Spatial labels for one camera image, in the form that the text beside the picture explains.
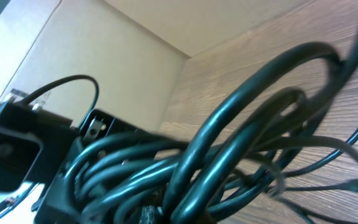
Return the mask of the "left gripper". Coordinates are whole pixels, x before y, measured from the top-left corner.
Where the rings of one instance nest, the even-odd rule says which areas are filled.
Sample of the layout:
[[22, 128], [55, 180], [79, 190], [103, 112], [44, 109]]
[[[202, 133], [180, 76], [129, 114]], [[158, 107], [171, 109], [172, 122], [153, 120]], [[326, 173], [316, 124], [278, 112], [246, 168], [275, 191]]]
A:
[[16, 191], [25, 181], [45, 184], [36, 223], [79, 223], [68, 201], [63, 177], [82, 147], [106, 136], [138, 128], [101, 110], [86, 117], [84, 128], [48, 111], [14, 103], [0, 104], [0, 193]]

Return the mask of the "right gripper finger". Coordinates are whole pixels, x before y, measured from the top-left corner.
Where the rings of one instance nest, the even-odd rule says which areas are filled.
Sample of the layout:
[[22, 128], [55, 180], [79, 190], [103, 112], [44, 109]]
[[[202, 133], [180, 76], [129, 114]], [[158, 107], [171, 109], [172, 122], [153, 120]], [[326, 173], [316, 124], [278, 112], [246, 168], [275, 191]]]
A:
[[139, 224], [159, 224], [163, 218], [161, 207], [146, 205], [140, 209]]

